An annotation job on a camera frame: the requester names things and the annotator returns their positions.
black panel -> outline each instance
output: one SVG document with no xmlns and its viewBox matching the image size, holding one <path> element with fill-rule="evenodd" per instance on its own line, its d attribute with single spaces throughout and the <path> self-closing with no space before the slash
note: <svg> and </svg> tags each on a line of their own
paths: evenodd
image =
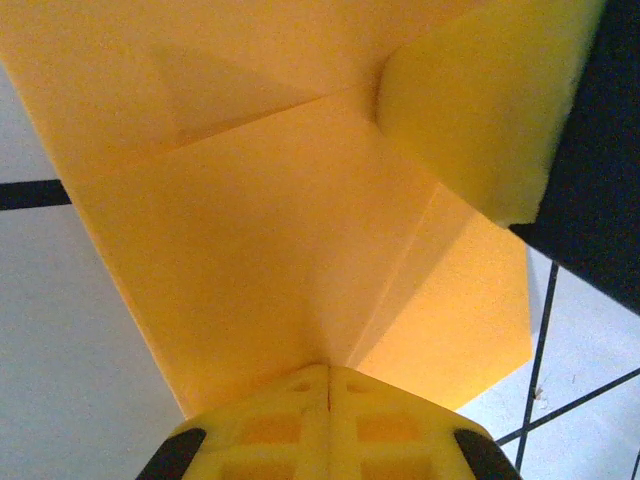
<svg viewBox="0 0 640 480">
<path fill-rule="evenodd" d="M 540 213 L 511 230 L 640 314 L 640 1 L 607 3 Z"/>
<path fill-rule="evenodd" d="M 522 480 L 500 447 L 471 430 L 456 430 L 458 446 L 478 480 Z"/>
<path fill-rule="evenodd" d="M 60 180 L 1 183 L 0 210 L 69 205 L 71 200 Z"/>
<path fill-rule="evenodd" d="M 180 480 L 206 436 L 201 428 L 192 428 L 167 439 L 136 480 Z"/>
</svg>

black grout line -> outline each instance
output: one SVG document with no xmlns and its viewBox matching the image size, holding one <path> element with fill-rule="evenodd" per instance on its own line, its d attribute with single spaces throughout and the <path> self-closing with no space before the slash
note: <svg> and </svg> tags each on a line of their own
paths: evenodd
<svg viewBox="0 0 640 480">
<path fill-rule="evenodd" d="M 631 480 L 636 480 L 636 473 L 638 473 L 638 465 L 640 465 L 640 451 L 636 457 L 636 464 L 633 467 L 633 473 L 631 474 Z"/>
<path fill-rule="evenodd" d="M 591 400 L 593 400 L 594 398 L 602 395 L 603 393 L 608 392 L 609 390 L 618 387 L 620 385 L 622 385 L 625 382 L 628 382 L 629 380 L 632 380 L 636 377 L 640 376 L 640 368 L 636 368 L 635 370 L 632 370 L 631 372 L 615 379 L 612 382 L 607 383 L 606 385 L 603 385 L 600 388 L 595 389 L 594 391 L 592 391 L 591 393 L 587 393 L 586 395 L 578 398 L 577 400 L 574 400 L 573 402 L 569 402 L 567 403 L 564 407 L 560 407 L 557 410 L 554 410 L 551 413 L 548 413 L 547 415 L 545 415 L 544 417 L 540 417 L 539 419 L 537 419 L 534 422 L 531 422 L 529 424 L 529 427 L 527 428 L 527 431 L 530 432 L 532 430 L 535 430 L 538 427 L 541 427 L 542 425 L 549 423 L 551 420 L 554 420 L 556 418 L 558 418 L 560 415 L 564 415 L 565 413 L 570 412 L 571 410 L 578 408 L 580 405 L 583 405 Z M 505 435 L 504 437 L 498 439 L 496 441 L 496 443 L 498 445 L 500 445 L 501 447 L 506 445 L 507 443 L 515 440 L 516 438 L 518 438 L 520 435 L 522 435 L 522 428 L 519 428 L 518 430 L 515 430 L 511 433 L 509 433 L 508 435 Z"/>
<path fill-rule="evenodd" d="M 69 204 L 71 200 L 60 180 L 0 183 L 0 210 Z"/>
<path fill-rule="evenodd" d="M 538 346 L 533 359 L 533 369 L 531 371 L 531 380 L 529 381 L 529 395 L 527 396 L 527 405 L 524 409 L 524 418 L 522 420 L 522 429 L 524 432 L 520 436 L 518 444 L 518 454 L 516 455 L 516 470 L 518 472 L 522 468 L 522 460 L 524 458 L 524 449 L 527 445 L 527 434 L 529 423 L 531 422 L 531 414 L 533 412 L 533 402 L 536 398 L 536 388 L 538 386 L 538 377 L 540 376 L 540 367 L 542 366 L 542 354 L 544 353 L 544 344 L 547 340 L 547 332 L 549 330 L 549 321 L 551 320 L 551 306 L 553 305 L 553 295 L 556 290 L 556 281 L 558 279 L 558 264 L 551 263 L 549 271 L 549 283 L 547 285 L 547 295 L 544 300 L 544 311 L 542 312 L 542 323 L 540 324 L 540 335 L 538 336 Z"/>
</svg>

floor tile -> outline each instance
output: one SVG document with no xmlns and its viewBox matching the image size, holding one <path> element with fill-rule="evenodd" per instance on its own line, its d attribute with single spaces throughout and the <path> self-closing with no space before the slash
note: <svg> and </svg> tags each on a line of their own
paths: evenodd
<svg viewBox="0 0 640 480">
<path fill-rule="evenodd" d="M 523 478 L 629 480 L 640 449 L 639 418 L 635 378 L 532 431 Z"/>
<path fill-rule="evenodd" d="M 51 178 L 53 166 L 0 64 L 0 183 Z"/>
<path fill-rule="evenodd" d="M 531 333 L 536 334 L 540 331 L 540 323 L 542 322 L 542 310 L 549 283 L 551 260 L 533 248 L 527 248 L 527 268 Z"/>
<path fill-rule="evenodd" d="M 531 362 L 458 410 L 498 439 L 522 426 Z"/>
<path fill-rule="evenodd" d="M 0 478 L 135 478 L 182 415 L 73 207 L 0 245 Z"/>
<path fill-rule="evenodd" d="M 637 368 L 640 318 L 560 269 L 532 418 Z"/>
</svg>

black surface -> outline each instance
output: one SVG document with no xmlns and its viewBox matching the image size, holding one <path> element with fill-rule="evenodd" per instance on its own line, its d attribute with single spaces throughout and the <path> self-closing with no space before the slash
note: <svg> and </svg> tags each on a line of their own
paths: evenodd
<svg viewBox="0 0 640 480">
<path fill-rule="evenodd" d="M 192 428 L 167 439 L 136 480 L 180 480 L 206 436 L 203 429 Z"/>
<path fill-rule="evenodd" d="M 608 1 L 540 213 L 511 230 L 640 314 L 640 1 Z"/>
<path fill-rule="evenodd" d="M 60 180 L 0 183 L 0 210 L 69 205 Z"/>
<path fill-rule="evenodd" d="M 478 480 L 522 480 L 500 447 L 471 430 L 456 430 L 456 442 Z"/>
</svg>

yellow foam block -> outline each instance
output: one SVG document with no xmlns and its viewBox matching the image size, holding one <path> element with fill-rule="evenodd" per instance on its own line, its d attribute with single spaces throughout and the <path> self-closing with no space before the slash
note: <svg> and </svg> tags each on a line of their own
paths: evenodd
<svg viewBox="0 0 640 480">
<path fill-rule="evenodd" d="M 425 227 L 414 255 L 429 238 Z M 525 252 L 513 240 L 474 213 L 358 369 L 457 409 L 469 401 L 469 392 L 482 392 L 504 377 L 505 358 L 514 368 L 526 363 L 529 324 L 512 321 L 527 308 L 522 294 L 527 280 L 512 268 L 524 261 Z"/>
<path fill-rule="evenodd" d="M 533 222 L 604 3 L 494 0 L 401 47 L 381 129 L 494 222 Z"/>
<path fill-rule="evenodd" d="M 455 434 L 491 438 L 430 401 L 326 366 L 192 418 L 172 436 L 192 429 L 204 439 L 185 480 L 473 480 Z"/>
<path fill-rule="evenodd" d="M 467 3 L 303 2 L 285 13 L 247 6 L 252 18 L 264 16 L 255 27 L 261 34 L 282 40 L 291 27 L 302 35 L 282 50 L 268 35 L 251 36 L 256 22 L 236 25 L 245 18 L 236 3 L 215 12 L 193 2 L 146 5 L 3 3 L 0 50 L 180 406 L 191 416 L 312 363 L 358 365 L 451 245 L 469 241 L 460 232 L 472 210 L 381 135 L 374 79 L 343 88 L 371 77 L 381 52 L 418 24 Z M 415 9 L 423 9 L 417 17 Z M 321 27 L 302 22 L 305 15 L 326 28 L 343 21 L 364 30 L 349 40 L 335 36 L 340 28 L 327 30 L 327 43 L 315 46 L 306 40 Z M 385 15 L 393 17 L 387 24 Z M 346 42 L 344 52 L 335 41 Z M 233 68 L 172 53 L 169 70 L 180 81 L 163 83 L 151 47 L 167 43 L 233 57 Z M 316 59 L 308 49 L 324 53 Z M 484 229 L 476 235 L 476 251 L 502 255 L 524 280 L 524 246 L 515 237 L 494 252 Z M 432 287 L 481 295 L 477 274 L 463 269 Z M 513 302 L 509 315 L 494 318 L 500 328 L 528 323 L 526 286 L 517 285 L 517 298 L 505 300 Z M 467 322 L 466 310 L 450 308 L 439 318 Z M 430 324 L 433 338 L 439 328 Z M 505 331 L 493 352 L 502 375 L 529 352 L 526 328 Z M 460 344 L 473 343 L 478 332 L 469 332 Z M 455 344 L 437 348 L 443 368 L 461 372 L 453 380 L 459 389 L 468 358 L 450 355 Z M 469 385 L 467 399 L 480 393 Z"/>
<path fill-rule="evenodd" d="M 67 181 L 374 81 L 482 0 L 0 2 L 0 57 Z"/>
</svg>

